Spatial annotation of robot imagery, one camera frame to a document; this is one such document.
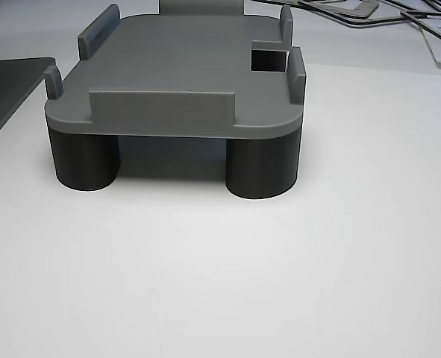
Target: cylindrical leg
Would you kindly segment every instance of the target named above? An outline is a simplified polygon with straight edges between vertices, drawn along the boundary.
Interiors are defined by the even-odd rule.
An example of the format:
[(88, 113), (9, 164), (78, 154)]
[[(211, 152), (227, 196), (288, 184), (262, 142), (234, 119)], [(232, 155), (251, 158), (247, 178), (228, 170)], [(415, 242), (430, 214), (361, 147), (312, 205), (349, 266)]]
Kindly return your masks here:
[(298, 176), (301, 127), (274, 139), (228, 139), (228, 190), (248, 199), (271, 198), (290, 189)]
[(65, 134), (48, 127), (57, 179), (65, 186), (93, 191), (109, 186), (120, 166), (117, 136)]

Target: white desk surface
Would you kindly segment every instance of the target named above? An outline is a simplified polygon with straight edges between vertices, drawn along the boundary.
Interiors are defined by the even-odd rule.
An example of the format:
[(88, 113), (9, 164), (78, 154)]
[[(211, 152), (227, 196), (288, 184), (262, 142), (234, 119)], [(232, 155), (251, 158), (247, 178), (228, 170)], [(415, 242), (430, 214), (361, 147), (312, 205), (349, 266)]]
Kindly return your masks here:
[[(66, 75), (109, 3), (1, 0), (0, 59)], [(44, 85), (18, 109), (0, 132), (0, 357), (441, 358), (441, 69), (413, 26), (293, 13), (304, 134), (277, 198), (230, 194), (224, 143), (190, 139), (125, 140), (113, 185), (69, 190)]]

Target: flat platform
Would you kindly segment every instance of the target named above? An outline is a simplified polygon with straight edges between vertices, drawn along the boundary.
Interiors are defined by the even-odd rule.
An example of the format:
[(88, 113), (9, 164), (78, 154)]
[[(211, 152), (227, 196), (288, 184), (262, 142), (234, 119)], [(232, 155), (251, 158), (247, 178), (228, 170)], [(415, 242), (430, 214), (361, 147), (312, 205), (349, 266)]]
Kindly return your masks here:
[[(232, 139), (287, 135), (301, 126), (303, 105), (291, 103), (287, 73), (251, 70), (252, 46), (262, 49), (263, 45), (289, 50), (282, 40), (279, 19), (166, 15), (124, 18), (97, 52), (69, 73), (63, 81), (63, 95), (46, 103), (49, 127), (67, 134)], [(234, 95), (234, 118), (231, 125), (223, 127), (194, 126), (183, 123), (183, 119), (176, 123), (175, 118), (169, 119), (169, 125), (157, 125), (140, 106), (134, 132), (117, 126), (119, 118), (112, 118), (112, 125), (106, 127), (93, 118), (92, 89), (230, 93)]]

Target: dark gray panel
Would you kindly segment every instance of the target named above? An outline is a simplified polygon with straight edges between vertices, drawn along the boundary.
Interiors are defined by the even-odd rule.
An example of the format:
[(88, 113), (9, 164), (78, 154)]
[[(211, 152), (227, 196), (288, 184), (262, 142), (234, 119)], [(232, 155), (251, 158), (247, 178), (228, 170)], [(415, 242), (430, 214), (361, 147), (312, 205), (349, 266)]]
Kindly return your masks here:
[(54, 58), (0, 61), (0, 129), (43, 79)]

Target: gray plastic stand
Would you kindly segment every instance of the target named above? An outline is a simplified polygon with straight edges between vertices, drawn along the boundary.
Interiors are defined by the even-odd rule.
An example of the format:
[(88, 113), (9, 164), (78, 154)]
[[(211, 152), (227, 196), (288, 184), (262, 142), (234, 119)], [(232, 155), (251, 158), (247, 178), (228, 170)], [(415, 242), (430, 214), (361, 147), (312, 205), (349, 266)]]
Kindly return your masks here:
[[(264, 151), (268, 143), (278, 146), (278, 141), (269, 139), (298, 134), (298, 141), (293, 140), (298, 144), (295, 153), (279, 151), (282, 157), (270, 160), (275, 166), (292, 156), (288, 165), (295, 168), (287, 171), (295, 172), (293, 182), (261, 184), (262, 172), (275, 170), (264, 168), (265, 153), (250, 158), (262, 162), (252, 168), (259, 171), (259, 189), (235, 194), (265, 198), (288, 190), (296, 180), (306, 84), (300, 49), (291, 47), (292, 35), (287, 6), (279, 20), (244, 16), (243, 0), (160, 0), (159, 15), (124, 19), (117, 5), (109, 6), (79, 36), (81, 61), (66, 79), (61, 80), (56, 66), (46, 72), (46, 118), (58, 178), (74, 189), (94, 190), (116, 176), (116, 170), (112, 173), (104, 166), (93, 169), (103, 175), (85, 172), (82, 163), (70, 168), (66, 151), (76, 156), (76, 150), (65, 143), (72, 136), (108, 136), (115, 141), (117, 136), (241, 139), (261, 142), (258, 151)], [(243, 148), (233, 147), (235, 152)], [(58, 151), (64, 153), (62, 165), (57, 163)], [(88, 152), (87, 157), (97, 158), (94, 150)], [(113, 163), (118, 156), (110, 156)], [(78, 185), (83, 176), (105, 176), (105, 180)], [(234, 181), (245, 178), (233, 177)]]

